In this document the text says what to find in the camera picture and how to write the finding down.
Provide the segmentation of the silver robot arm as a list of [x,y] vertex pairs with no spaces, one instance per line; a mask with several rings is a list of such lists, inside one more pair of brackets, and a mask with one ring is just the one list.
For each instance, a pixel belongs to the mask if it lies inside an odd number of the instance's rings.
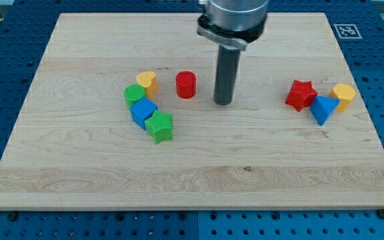
[[246,50],[264,30],[269,0],[206,0],[197,34],[228,49]]

